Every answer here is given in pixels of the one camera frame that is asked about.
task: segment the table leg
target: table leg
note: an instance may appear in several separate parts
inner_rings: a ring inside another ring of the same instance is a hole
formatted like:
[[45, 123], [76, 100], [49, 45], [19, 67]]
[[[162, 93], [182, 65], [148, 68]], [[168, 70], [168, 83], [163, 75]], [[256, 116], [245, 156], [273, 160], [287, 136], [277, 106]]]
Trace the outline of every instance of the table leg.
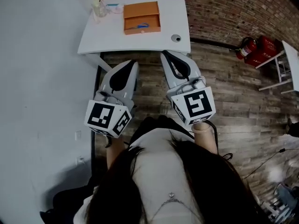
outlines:
[[283, 91], [283, 92], [280, 92], [280, 94], [286, 94], [286, 93], [293, 92], [293, 91], [295, 91], [295, 90]]
[[282, 51], [279, 52], [276, 56], [271, 57], [269, 60], [265, 61], [264, 63], [262, 63], [262, 64], [260, 64], [260, 65], [258, 65], [258, 66], [256, 66], [256, 69], [257, 69], [257, 68], [260, 68], [261, 66], [263, 66], [263, 65], [265, 65], [265, 64], [267, 64], [268, 62], [274, 60], [275, 58], [281, 56], [281, 55], [284, 54], [284, 53], [285, 53], [285, 50], [282, 50]]
[[276, 87], [276, 86], [279, 86], [279, 85], [282, 85], [282, 84], [286, 84], [286, 83], [290, 83], [290, 82], [292, 82], [291, 78], [287, 79], [286, 81], [283, 81], [283, 82], [279, 82], [279, 83], [276, 83], [276, 84], [272, 84], [272, 85], [268, 85], [268, 86], [259, 88], [258, 90], [262, 91], [262, 90], [266, 90], [266, 89], [273, 88], [273, 87]]
[[108, 65], [99, 54], [91, 53], [91, 54], [85, 54], [86, 57], [91, 60], [93, 63], [99, 65], [103, 70], [110, 71], [112, 68], [110, 65]]

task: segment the person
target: person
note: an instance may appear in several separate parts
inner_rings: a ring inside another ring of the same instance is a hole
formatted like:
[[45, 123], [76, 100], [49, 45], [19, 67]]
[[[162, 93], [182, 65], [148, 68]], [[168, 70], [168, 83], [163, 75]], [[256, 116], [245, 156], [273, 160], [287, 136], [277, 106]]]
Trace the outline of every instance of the person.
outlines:
[[212, 128], [194, 137], [166, 116], [147, 117], [131, 138], [106, 145], [108, 170], [74, 224], [270, 223], [234, 167], [218, 154]]
[[292, 120], [290, 118], [288, 118], [285, 132], [286, 132], [286, 134], [289, 134], [290, 136], [299, 138], [299, 122], [292, 123]]

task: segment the floor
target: floor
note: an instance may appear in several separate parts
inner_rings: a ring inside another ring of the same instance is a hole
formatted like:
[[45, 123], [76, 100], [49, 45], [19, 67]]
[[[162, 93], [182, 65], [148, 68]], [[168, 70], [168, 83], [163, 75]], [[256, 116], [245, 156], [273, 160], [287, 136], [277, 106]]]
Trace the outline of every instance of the floor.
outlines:
[[[104, 60], [111, 65], [128, 59], [136, 59], [140, 64], [134, 95], [137, 110], [124, 132], [126, 141], [147, 116], [164, 114], [182, 124], [165, 97], [168, 86], [159, 56], [159, 52], [105, 53]], [[298, 138], [285, 135], [287, 118], [299, 121], [299, 96], [281, 95], [281, 90], [291, 89], [288, 86], [258, 91], [259, 87], [278, 81], [273, 65], [256, 70], [238, 60], [233, 51], [198, 43], [192, 44], [191, 57], [206, 78], [207, 86], [212, 87], [216, 114], [211, 121], [217, 126], [219, 153], [234, 154], [231, 163], [242, 178], [280, 149], [299, 148]], [[97, 157], [105, 155], [105, 142], [105, 137], [96, 135]], [[292, 177], [286, 181], [297, 180], [299, 169], [288, 168], [288, 162], [297, 160], [299, 150], [278, 153], [246, 181], [261, 201], [268, 200], [276, 187], [274, 181], [283, 181], [286, 176]]]

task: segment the long dark hair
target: long dark hair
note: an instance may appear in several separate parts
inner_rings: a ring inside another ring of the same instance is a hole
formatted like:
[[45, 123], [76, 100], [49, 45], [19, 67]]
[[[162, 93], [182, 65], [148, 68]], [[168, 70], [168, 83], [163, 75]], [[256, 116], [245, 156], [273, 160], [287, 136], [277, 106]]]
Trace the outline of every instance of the long dark hair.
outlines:
[[[190, 141], [170, 144], [181, 158], [189, 188], [206, 224], [271, 223], [234, 167]], [[147, 223], [139, 189], [132, 179], [140, 147], [124, 150], [101, 180], [87, 213], [87, 224]]]

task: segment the blue scissors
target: blue scissors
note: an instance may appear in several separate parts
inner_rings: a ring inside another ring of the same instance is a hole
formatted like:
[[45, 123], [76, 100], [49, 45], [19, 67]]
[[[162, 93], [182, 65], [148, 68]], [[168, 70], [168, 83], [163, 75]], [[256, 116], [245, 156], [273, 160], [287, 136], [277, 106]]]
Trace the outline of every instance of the blue scissors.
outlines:
[[149, 24], [144, 22], [144, 23], [137, 25], [136, 27], [132, 27], [129, 29], [139, 29], [139, 28], [148, 28], [148, 27], [149, 27]]

